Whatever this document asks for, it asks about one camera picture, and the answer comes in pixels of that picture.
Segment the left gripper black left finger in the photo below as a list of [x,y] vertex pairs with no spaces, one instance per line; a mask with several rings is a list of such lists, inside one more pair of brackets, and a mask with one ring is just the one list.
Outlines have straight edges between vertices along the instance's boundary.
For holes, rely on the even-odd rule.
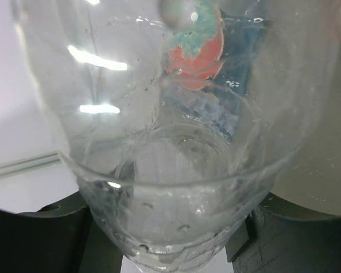
[[81,196],[37,212],[0,209],[0,272],[120,272],[122,259]]

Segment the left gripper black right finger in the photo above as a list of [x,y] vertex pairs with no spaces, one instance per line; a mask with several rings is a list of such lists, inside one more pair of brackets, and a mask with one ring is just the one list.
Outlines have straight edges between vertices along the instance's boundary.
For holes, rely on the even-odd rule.
[[341,273],[341,216],[270,193],[226,245],[234,272]]

